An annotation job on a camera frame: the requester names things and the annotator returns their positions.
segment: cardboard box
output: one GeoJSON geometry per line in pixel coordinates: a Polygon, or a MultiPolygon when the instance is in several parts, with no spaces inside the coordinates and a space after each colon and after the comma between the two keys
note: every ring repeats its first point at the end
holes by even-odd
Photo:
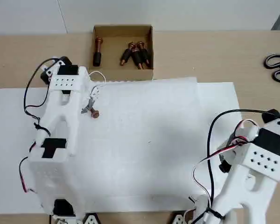
{"type": "Polygon", "coordinates": [[[91,60],[95,52],[95,38],[101,37],[101,64],[99,67],[90,65],[90,71],[101,71],[107,81],[135,81],[151,80],[153,78],[153,28],[151,25],[96,25],[93,29],[91,60]],[[150,54],[151,68],[143,64],[144,69],[138,70],[132,57],[124,65],[120,65],[120,58],[130,42],[144,41],[145,48],[150,54]]]}

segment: bolt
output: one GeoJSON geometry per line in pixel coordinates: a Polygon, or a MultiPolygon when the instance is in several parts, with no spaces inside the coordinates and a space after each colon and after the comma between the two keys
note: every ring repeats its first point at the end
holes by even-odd
{"type": "Polygon", "coordinates": [[[145,43],[143,42],[143,41],[139,41],[138,43],[137,43],[137,47],[140,49],[140,51],[141,51],[141,56],[142,56],[142,58],[143,58],[143,61],[145,62],[145,64],[147,65],[147,66],[149,66],[149,59],[148,59],[148,52],[147,52],[147,50],[144,48],[144,45],[145,45],[145,43]]]}
{"type": "Polygon", "coordinates": [[[95,38],[95,52],[93,54],[93,62],[92,65],[98,67],[101,65],[101,46],[103,43],[103,39],[100,37],[95,38]]]}
{"type": "Polygon", "coordinates": [[[138,47],[139,49],[144,49],[144,45],[145,45],[145,43],[144,43],[143,41],[139,41],[139,42],[137,43],[137,47],[138,47]]]}
{"type": "Polygon", "coordinates": [[[123,53],[122,57],[121,57],[121,61],[120,61],[120,65],[123,66],[129,59],[129,57],[131,56],[132,53],[132,49],[134,49],[136,47],[134,42],[130,42],[128,44],[128,48],[125,50],[125,52],[123,53]]]}
{"type": "Polygon", "coordinates": [[[96,111],[93,107],[90,109],[90,112],[91,112],[91,116],[93,118],[98,118],[99,117],[99,111],[96,111]]]}
{"type": "Polygon", "coordinates": [[[143,69],[138,48],[134,48],[132,50],[132,56],[133,56],[134,63],[138,67],[138,69],[143,69]]]}
{"type": "Polygon", "coordinates": [[[103,43],[103,39],[100,37],[95,38],[95,52],[101,52],[101,45],[103,43]]]}

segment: scissors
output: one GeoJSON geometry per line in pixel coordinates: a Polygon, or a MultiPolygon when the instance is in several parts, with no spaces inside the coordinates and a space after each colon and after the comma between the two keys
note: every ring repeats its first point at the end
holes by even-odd
{"type": "Polygon", "coordinates": [[[272,73],[272,79],[275,80],[276,82],[280,83],[280,78],[278,77],[278,75],[280,75],[280,62],[277,62],[275,64],[271,64],[269,63],[269,61],[272,58],[280,58],[280,54],[272,54],[269,55],[268,57],[265,58],[265,60],[263,61],[263,65],[266,69],[276,69],[279,68],[279,70],[275,71],[272,73]]]}

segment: wooden table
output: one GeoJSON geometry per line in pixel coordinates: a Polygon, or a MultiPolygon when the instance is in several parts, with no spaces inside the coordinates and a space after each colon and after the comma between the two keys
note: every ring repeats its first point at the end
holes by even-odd
{"type": "MultiPolygon", "coordinates": [[[[0,88],[22,88],[31,72],[51,56],[91,63],[91,34],[0,36],[0,88]]],[[[154,33],[154,78],[195,76],[198,82],[234,82],[241,108],[280,110],[280,83],[262,66],[280,53],[280,31],[154,33]]],[[[35,79],[32,86],[43,86],[35,79]]],[[[244,114],[260,122],[260,116],[244,114]]],[[[104,213],[103,224],[162,224],[169,212],[104,213]]],[[[242,221],[239,212],[239,223],[242,221]]],[[[0,224],[47,223],[46,215],[0,215],[0,224]]],[[[280,224],[280,184],[267,213],[268,224],[280,224]]]]}

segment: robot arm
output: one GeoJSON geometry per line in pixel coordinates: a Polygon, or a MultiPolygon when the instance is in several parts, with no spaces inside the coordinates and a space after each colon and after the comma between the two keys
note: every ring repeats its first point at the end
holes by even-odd
{"type": "Polygon", "coordinates": [[[220,168],[228,172],[227,179],[211,206],[214,213],[205,213],[204,219],[197,223],[203,220],[205,224],[233,223],[232,217],[221,220],[220,216],[230,217],[231,210],[239,204],[249,212],[245,223],[266,223],[266,211],[280,181],[280,119],[263,116],[263,120],[263,128],[238,130],[238,134],[246,136],[249,143],[221,155],[220,168]]]}

